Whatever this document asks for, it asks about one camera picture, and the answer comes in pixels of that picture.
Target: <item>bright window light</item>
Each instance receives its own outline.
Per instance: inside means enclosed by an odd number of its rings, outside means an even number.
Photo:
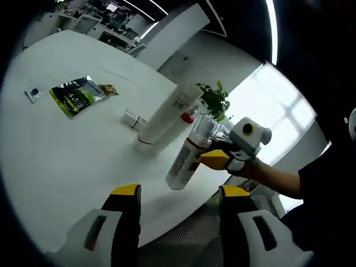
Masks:
[[[273,0],[266,0],[269,22],[271,23],[271,35],[272,35],[272,64],[277,64],[278,53],[278,32],[277,32],[277,17],[274,9]]]
[[[284,195],[279,195],[278,197],[279,197],[280,202],[282,202],[282,206],[286,213],[288,211],[294,209],[295,207],[298,207],[301,204],[303,204],[302,199],[291,199],[290,197],[287,197]]]
[[[123,0],[124,2],[128,3],[129,5],[133,6],[134,8],[136,8],[137,10],[141,11],[143,14],[145,14],[146,16],[148,16],[148,18],[150,18],[152,21],[155,21],[154,18],[152,18],[150,15],[148,15],[146,12],[144,12],[143,10],[139,9],[138,7],[136,7],[134,4],[131,4],[129,1],[127,0]]]
[[[148,28],[147,31],[146,31],[143,35],[141,35],[140,39],[145,38],[145,36],[146,36],[154,27],[156,27],[157,24],[158,24],[158,22],[154,23],[150,28]]]
[[[161,8],[157,3],[155,3],[155,2],[152,1],[152,0],[150,0],[150,2],[151,2],[152,4],[154,4],[156,7],[158,7],[160,10],[162,10],[162,12],[168,16],[167,11],[165,11],[163,8]]]
[[[270,143],[261,145],[258,154],[270,165],[283,157],[315,120],[315,112],[303,95],[268,63],[238,85],[228,100],[231,105],[226,115],[232,124],[249,117],[272,130]]]

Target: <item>office chair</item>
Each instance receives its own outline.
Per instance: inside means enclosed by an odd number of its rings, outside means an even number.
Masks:
[[[139,55],[139,53],[141,53],[141,51],[144,50],[146,47],[147,46],[144,43],[139,44],[138,46],[136,46],[133,49],[129,50],[127,52],[127,54],[132,56],[132,57],[137,57]]]

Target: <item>small packet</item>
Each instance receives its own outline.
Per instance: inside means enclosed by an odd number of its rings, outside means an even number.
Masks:
[[[50,94],[69,117],[77,115],[95,102],[118,95],[113,86],[98,86],[90,76],[56,86],[50,89]]]
[[[112,85],[99,85],[101,90],[106,94],[107,96],[117,96],[118,93],[116,89]]]
[[[32,103],[36,103],[37,100],[43,96],[43,93],[37,88],[26,90],[24,93]]]

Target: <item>red cap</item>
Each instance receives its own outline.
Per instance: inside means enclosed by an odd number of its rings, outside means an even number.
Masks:
[[[192,116],[188,115],[188,113],[184,112],[182,115],[180,115],[183,121],[186,123],[192,124],[195,120]]]

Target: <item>white pillar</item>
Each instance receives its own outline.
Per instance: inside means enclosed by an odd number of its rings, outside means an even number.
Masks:
[[[172,11],[142,40],[137,59],[158,70],[186,41],[209,23],[198,4]]]

